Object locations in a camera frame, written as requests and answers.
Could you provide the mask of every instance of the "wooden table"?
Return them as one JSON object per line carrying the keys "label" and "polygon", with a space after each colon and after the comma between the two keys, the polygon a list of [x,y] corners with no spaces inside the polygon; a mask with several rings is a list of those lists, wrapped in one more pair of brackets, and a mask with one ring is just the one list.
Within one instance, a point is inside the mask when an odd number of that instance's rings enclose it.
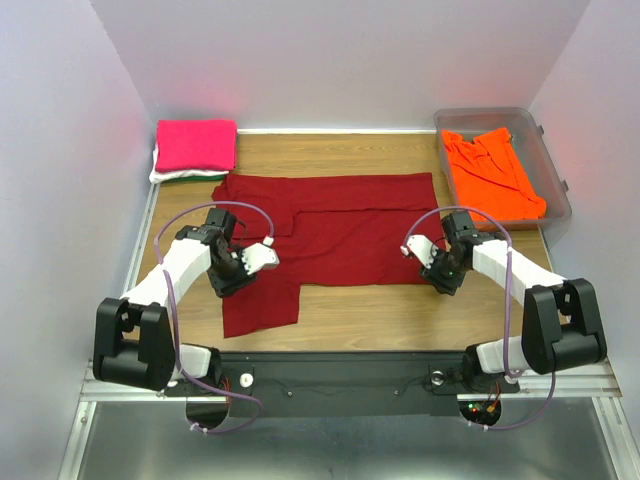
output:
{"label": "wooden table", "polygon": [[[236,173],[315,177],[433,172],[439,205],[451,205],[440,170],[435,135],[241,135]],[[217,183],[160,187],[138,281],[156,264],[151,246],[159,228],[176,213],[211,200]],[[207,209],[183,217],[162,239],[167,251],[185,224],[200,225]],[[548,268],[540,232],[514,232],[514,246]],[[467,274],[455,297],[427,285],[322,287],[305,285],[297,325],[223,338],[221,300],[201,276],[180,302],[183,343],[221,350],[449,350],[502,336],[504,293],[489,279]],[[512,307],[512,334],[521,328],[522,308]]]}

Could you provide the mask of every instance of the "pink folded cloth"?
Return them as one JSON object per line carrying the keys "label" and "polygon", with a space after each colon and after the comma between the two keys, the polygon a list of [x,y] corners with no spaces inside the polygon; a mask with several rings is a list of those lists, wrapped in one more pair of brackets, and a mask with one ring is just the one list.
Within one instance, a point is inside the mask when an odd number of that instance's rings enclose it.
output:
{"label": "pink folded cloth", "polygon": [[237,133],[233,120],[160,120],[156,171],[233,170]]}

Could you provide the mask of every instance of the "gray floor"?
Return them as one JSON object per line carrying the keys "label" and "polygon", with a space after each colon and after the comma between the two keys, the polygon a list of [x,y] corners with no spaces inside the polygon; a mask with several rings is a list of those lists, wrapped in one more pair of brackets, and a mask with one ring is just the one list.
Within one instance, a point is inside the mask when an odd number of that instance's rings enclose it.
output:
{"label": "gray floor", "polygon": [[[505,400],[506,425],[539,400]],[[481,432],[458,419],[264,419],[245,431],[189,431],[181,403],[103,403],[82,479],[614,479],[591,399],[555,399],[533,424]]]}

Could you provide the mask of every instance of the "white wall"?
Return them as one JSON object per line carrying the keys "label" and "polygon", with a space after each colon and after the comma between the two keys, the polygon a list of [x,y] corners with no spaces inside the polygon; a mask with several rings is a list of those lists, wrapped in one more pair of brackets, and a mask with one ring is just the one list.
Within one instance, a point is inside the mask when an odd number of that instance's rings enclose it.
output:
{"label": "white wall", "polygon": [[588,0],[93,0],[151,117],[429,128],[531,104]]}
{"label": "white wall", "polygon": [[640,3],[592,0],[532,106],[573,216],[546,232],[553,264],[598,293],[625,412],[640,440]]}
{"label": "white wall", "polygon": [[124,280],[150,124],[89,2],[4,2],[0,45],[0,477],[42,480]]}

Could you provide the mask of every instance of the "orange cloth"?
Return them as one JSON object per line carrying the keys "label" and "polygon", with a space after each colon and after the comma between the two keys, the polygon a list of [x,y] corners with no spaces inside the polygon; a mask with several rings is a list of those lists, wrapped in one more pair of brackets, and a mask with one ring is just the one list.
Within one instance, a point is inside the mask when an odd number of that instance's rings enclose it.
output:
{"label": "orange cloth", "polygon": [[[499,128],[474,138],[443,131],[460,205],[487,212],[496,220],[544,217],[547,202],[536,195],[511,146],[511,134]],[[474,221],[486,221],[472,213]]]}

